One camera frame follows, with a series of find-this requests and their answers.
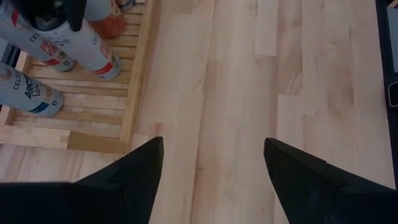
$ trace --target wooden crate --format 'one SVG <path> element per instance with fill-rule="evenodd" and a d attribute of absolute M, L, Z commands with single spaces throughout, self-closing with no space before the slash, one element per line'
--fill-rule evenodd
<path fill-rule="evenodd" d="M 126 154 L 131 150 L 142 80 L 152 39 L 155 0 L 142 0 L 125 12 L 126 30 L 107 40 L 123 61 L 121 74 L 108 82 L 80 65 L 56 72 L 21 52 L 17 69 L 60 90 L 64 106 L 51 118 L 16 111 L 0 112 L 0 143 Z"/>

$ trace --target wooden floor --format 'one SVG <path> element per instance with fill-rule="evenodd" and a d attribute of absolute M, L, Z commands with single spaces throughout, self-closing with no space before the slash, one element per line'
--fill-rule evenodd
<path fill-rule="evenodd" d="M 151 223 L 287 223 L 277 137 L 394 187 L 374 0 L 163 0 L 136 146 L 165 138 Z M 2 146 L 2 181 L 77 180 L 118 159 Z"/>

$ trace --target light hardwood floor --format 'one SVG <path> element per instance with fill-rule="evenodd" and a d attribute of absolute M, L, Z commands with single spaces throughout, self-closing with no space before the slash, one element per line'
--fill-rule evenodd
<path fill-rule="evenodd" d="M 374 0 L 163 0 L 135 147 L 165 138 L 151 223 L 287 223 L 277 137 L 394 187 Z M 2 146 L 2 181 L 77 180 L 116 155 Z"/>

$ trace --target wooden pallet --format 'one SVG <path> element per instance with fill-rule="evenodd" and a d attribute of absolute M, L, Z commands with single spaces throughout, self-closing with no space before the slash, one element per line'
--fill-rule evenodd
<path fill-rule="evenodd" d="M 3 107 L 0 143 L 128 153 L 151 40 L 154 1 L 141 0 L 125 12 L 126 30 L 122 36 L 108 40 L 123 61 L 121 74 L 111 81 L 94 77 L 80 65 L 69 72 L 56 72 L 21 52 L 16 68 L 60 90 L 65 102 L 51 118 Z"/>

